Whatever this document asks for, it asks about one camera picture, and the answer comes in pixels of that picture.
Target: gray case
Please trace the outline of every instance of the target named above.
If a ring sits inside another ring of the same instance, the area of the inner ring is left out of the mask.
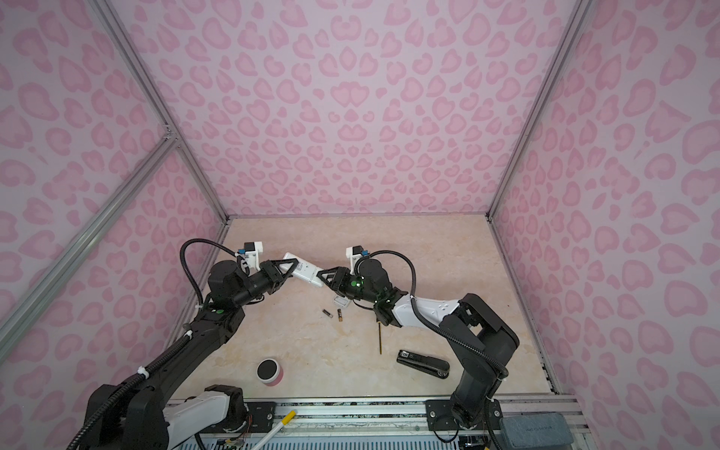
[[[500,430],[511,450],[554,450],[574,441],[559,413],[504,417],[500,419]]]

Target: black cable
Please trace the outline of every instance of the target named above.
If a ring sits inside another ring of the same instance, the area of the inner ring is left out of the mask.
[[[364,309],[364,310],[372,311],[372,308],[368,308],[367,306],[360,305],[360,304],[359,304],[358,302],[356,302],[355,300],[353,300],[353,303],[355,304],[355,306],[361,307],[361,308]]]
[[[265,294],[263,294],[263,295],[261,295],[260,297],[258,297],[257,300],[254,300],[254,301],[252,301],[252,302],[249,302],[248,305],[257,305],[258,303],[262,302],[263,300],[265,300]]]
[[[223,250],[226,253],[229,253],[230,255],[235,256],[235,252],[230,250],[229,248],[225,247],[222,244],[219,244],[217,242],[214,242],[210,239],[203,239],[203,238],[195,238],[190,239],[186,241],[182,247],[180,247],[180,265],[182,266],[182,269],[185,271],[185,275],[187,276],[187,279],[190,280],[190,284],[192,285],[192,289],[194,289],[195,294],[197,294],[197,302],[198,304],[202,305],[202,291],[200,290],[200,286],[197,285],[197,282],[195,281],[195,278],[192,277],[192,274],[190,273],[190,269],[187,267],[187,262],[185,261],[185,249],[190,245],[197,242],[202,242],[205,244],[210,244],[211,246],[218,247],[220,250]]]
[[[413,313],[415,314],[415,317],[418,318],[418,320],[426,327],[430,328],[430,330],[434,331],[435,333],[439,334],[440,336],[444,337],[448,341],[451,341],[453,343],[456,343],[457,345],[461,346],[462,348],[465,348],[466,350],[471,351],[472,353],[478,355],[480,358],[484,359],[493,369],[495,369],[497,372],[500,373],[499,379],[504,379],[508,376],[508,369],[505,367],[504,364],[499,362],[497,359],[493,358],[492,356],[486,354],[484,351],[480,350],[476,346],[461,341],[457,337],[455,337],[454,334],[443,330],[442,328],[438,327],[434,323],[432,323],[430,320],[426,319],[424,315],[420,313],[420,310],[418,309],[418,303],[415,301],[415,287],[417,285],[417,277],[415,275],[415,266],[413,265],[413,262],[410,261],[410,259],[403,255],[402,253],[398,253],[397,251],[392,250],[379,250],[375,251],[373,253],[370,253],[367,256],[363,256],[357,262],[355,263],[355,273],[358,273],[358,267],[362,261],[365,261],[366,259],[372,258],[376,255],[395,255],[400,258],[402,258],[406,263],[408,263],[408,266],[410,267],[410,275],[412,277],[412,284],[410,285],[410,304],[413,307]]]
[[[487,434],[490,437],[492,444],[495,445],[495,448],[497,450],[503,450],[503,448],[500,446],[500,442],[498,442],[498,438],[495,436],[495,431],[492,429],[492,424],[490,423],[490,404],[491,404],[491,400],[486,397],[485,398],[485,429],[487,429]]]
[[[200,450],[207,450],[205,447],[205,444],[202,443],[202,439],[200,438],[200,433],[195,433],[195,442],[197,442],[197,446],[200,448]]]
[[[175,355],[177,355],[180,350],[182,350],[187,343],[190,342],[190,336],[183,336],[180,339],[178,339],[172,347],[165,350],[160,356],[155,358],[153,362],[149,363],[147,366],[145,366],[145,370],[152,374],[153,372],[156,372],[158,369],[160,369],[162,366],[164,366],[168,361],[170,361]],[[134,374],[125,379],[124,382],[122,382],[122,386],[115,391],[110,397],[108,397],[107,400],[105,400],[102,405],[100,405],[92,415],[85,420],[85,424],[80,428],[78,433],[75,435],[72,441],[70,441],[67,450],[75,450],[80,446],[80,442],[82,441],[83,437],[91,430],[93,426],[102,418],[105,413],[112,408],[115,403],[117,403],[121,398],[123,398],[128,392],[135,389],[137,386],[139,386],[142,382],[146,380],[145,375],[142,374]]]
[[[435,419],[435,422],[433,422],[433,424],[437,423],[438,420],[440,420],[440,419],[442,419],[442,418],[445,418],[445,417],[451,417],[451,416],[450,416],[450,415],[443,415],[443,416],[441,416],[441,417],[438,417],[437,419]],[[435,431],[435,430],[433,430],[433,433],[435,433],[435,437],[436,437],[440,442],[444,442],[445,444],[450,444],[452,441],[454,441],[455,439],[457,439],[457,435],[460,433],[460,425],[458,425],[458,423],[455,421],[455,419],[453,419],[453,421],[455,422],[455,425],[457,425],[457,429],[455,430],[455,436],[453,436],[453,437],[450,438],[449,440],[448,440],[448,439],[443,439],[443,438],[441,438],[441,437],[438,435],[438,432]]]

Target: black lid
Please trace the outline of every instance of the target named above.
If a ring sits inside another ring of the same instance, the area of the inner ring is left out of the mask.
[[[258,366],[258,377],[260,379],[271,379],[277,373],[277,364],[271,359],[262,361]]]

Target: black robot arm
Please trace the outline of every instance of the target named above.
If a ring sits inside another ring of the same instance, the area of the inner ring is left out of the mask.
[[[233,337],[245,318],[243,307],[277,291],[298,264],[297,259],[264,261],[259,271],[248,275],[249,270],[239,261],[221,261],[212,267],[210,293],[197,316],[186,324],[182,338],[137,374],[120,384],[103,384],[93,392],[84,426],[69,449],[167,449],[177,441],[163,414],[172,394],[205,358]],[[290,264],[290,270],[281,271],[281,264]],[[228,411],[244,409],[242,391],[238,391],[239,396],[228,394]]]

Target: white bracket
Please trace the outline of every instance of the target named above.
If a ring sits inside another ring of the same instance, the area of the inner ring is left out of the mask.
[[[240,254],[240,256],[245,258],[248,266],[258,271],[260,270],[260,256],[263,254],[263,243],[261,241],[256,241],[254,244],[255,250],[246,251],[245,249],[241,248],[240,250],[238,250],[238,253]]]
[[[360,253],[353,253],[354,247],[348,247],[345,249],[345,257],[350,260],[350,273],[355,274],[355,263],[362,258],[363,256],[367,255],[367,250],[362,250]]]

